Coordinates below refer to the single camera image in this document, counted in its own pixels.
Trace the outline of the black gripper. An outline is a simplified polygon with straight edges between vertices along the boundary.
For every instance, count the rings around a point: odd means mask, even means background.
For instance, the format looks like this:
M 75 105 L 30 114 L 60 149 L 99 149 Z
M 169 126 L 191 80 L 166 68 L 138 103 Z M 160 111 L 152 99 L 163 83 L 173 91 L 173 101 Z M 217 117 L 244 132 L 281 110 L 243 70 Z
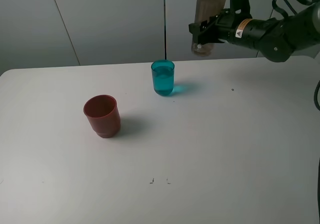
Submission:
M 237 21 L 237 15 L 230 9 L 223 9 L 219 14 L 211 16 L 209 20 L 190 23 L 188 30 L 194 33 L 194 42 L 197 44 L 232 43 L 235 21 Z M 212 24 L 214 24 L 213 31 L 205 31 Z

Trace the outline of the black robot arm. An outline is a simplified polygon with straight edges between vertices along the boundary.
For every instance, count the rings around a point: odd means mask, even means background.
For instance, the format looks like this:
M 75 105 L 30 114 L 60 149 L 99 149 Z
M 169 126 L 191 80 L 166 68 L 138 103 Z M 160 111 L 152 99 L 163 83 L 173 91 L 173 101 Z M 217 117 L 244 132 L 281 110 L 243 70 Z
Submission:
M 188 28 L 196 44 L 227 42 L 259 51 L 272 62 L 285 62 L 298 50 L 319 44 L 320 4 L 300 13 L 277 20 L 253 19 L 250 14 L 231 14 L 224 9 L 219 15 Z

